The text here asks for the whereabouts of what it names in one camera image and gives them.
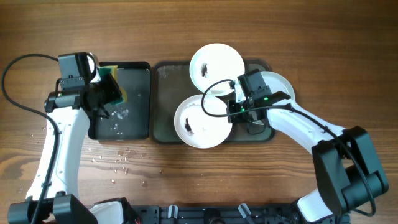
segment wooden tabletop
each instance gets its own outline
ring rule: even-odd
[[[161,60],[190,60],[206,44],[228,44],[244,58],[266,60],[294,86],[305,109],[370,133],[390,189],[376,199],[374,217],[353,213],[353,223],[396,222],[397,1],[39,2],[0,3],[1,70],[28,53],[94,52],[101,61],[153,66]],[[28,58],[9,71],[6,89],[17,102],[44,111],[58,77],[57,63]],[[32,183],[45,124],[0,96],[1,223],[6,223],[9,205],[22,202]],[[135,154],[115,163],[118,151],[126,149]],[[129,169],[127,175],[122,167]],[[85,205],[115,197],[163,206],[290,203],[317,187],[311,155],[282,133],[266,144],[207,150],[150,139],[98,142],[86,137],[78,181]],[[369,205],[362,208],[369,210]]]

